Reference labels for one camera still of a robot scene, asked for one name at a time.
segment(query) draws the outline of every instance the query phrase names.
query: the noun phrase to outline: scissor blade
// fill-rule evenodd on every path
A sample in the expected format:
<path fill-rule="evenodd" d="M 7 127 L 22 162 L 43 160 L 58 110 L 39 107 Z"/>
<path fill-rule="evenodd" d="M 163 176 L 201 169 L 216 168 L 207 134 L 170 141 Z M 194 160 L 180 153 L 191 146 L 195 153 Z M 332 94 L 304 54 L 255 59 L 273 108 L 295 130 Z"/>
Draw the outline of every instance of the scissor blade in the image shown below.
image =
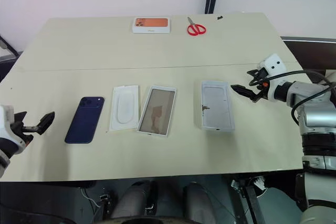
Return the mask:
<path fill-rule="evenodd" d="M 188 21 L 191 25 L 195 25 L 195 23 L 191 20 L 191 18 L 188 17 Z"/>

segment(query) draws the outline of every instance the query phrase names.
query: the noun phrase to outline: scissors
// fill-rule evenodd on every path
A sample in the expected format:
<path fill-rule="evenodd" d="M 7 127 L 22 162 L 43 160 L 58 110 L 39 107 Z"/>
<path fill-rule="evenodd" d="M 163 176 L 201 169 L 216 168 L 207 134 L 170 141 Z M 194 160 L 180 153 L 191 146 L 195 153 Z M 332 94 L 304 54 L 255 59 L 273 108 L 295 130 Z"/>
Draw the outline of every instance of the scissors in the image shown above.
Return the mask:
<path fill-rule="evenodd" d="M 199 34 L 204 34 L 206 32 L 206 28 L 202 25 L 199 24 L 195 24 L 191 18 L 188 17 L 188 21 L 190 23 L 190 25 L 188 25 L 187 27 L 187 32 L 191 35 L 191 36 L 197 36 Z"/>

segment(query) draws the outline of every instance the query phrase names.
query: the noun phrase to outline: scissor handle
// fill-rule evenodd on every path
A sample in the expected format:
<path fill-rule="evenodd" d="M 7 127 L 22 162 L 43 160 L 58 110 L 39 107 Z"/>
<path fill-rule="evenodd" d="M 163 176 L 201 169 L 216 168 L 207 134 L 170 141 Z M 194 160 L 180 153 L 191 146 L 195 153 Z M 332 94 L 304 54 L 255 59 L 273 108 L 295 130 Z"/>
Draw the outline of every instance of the scissor handle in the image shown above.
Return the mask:
<path fill-rule="evenodd" d="M 197 36 L 199 34 L 204 34 L 206 32 L 206 28 L 199 24 L 189 25 L 187 28 L 188 34 L 191 36 Z"/>

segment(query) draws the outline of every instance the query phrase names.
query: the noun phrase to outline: blue smartphone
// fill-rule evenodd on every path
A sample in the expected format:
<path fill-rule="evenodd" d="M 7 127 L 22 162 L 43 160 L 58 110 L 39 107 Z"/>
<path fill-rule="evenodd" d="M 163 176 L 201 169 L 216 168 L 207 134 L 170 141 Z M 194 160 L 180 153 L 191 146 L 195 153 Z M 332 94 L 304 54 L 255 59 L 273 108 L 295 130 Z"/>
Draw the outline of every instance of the blue smartphone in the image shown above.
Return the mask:
<path fill-rule="evenodd" d="M 83 97 L 80 99 L 68 134 L 65 137 L 66 143 L 87 144 L 92 141 L 103 104 L 103 97 Z"/>

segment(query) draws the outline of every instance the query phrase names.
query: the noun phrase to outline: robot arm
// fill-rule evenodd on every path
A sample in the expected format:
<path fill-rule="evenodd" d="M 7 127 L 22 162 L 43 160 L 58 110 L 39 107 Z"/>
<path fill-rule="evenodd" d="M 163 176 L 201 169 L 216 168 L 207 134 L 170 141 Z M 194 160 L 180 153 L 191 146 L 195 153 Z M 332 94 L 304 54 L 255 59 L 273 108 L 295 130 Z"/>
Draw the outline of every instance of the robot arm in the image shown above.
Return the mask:
<path fill-rule="evenodd" d="M 326 80 L 327 86 L 314 83 L 288 82 L 281 59 L 273 54 L 258 64 L 250 86 L 260 90 L 255 94 L 241 85 L 231 87 L 238 94 L 257 102 L 260 98 L 283 101 L 292 108 L 292 117 L 299 125 L 303 147 L 303 174 L 298 174 L 296 195 L 307 210 L 301 223 L 336 223 L 336 108 L 330 101 L 335 94 L 335 83 Z"/>
<path fill-rule="evenodd" d="M 12 106 L 0 105 L 0 178 L 10 164 L 14 154 L 21 153 L 33 140 L 33 135 L 26 132 L 37 132 L 42 135 L 52 124 L 55 113 L 44 115 L 36 126 L 24 126 L 23 119 L 27 112 L 14 114 Z"/>

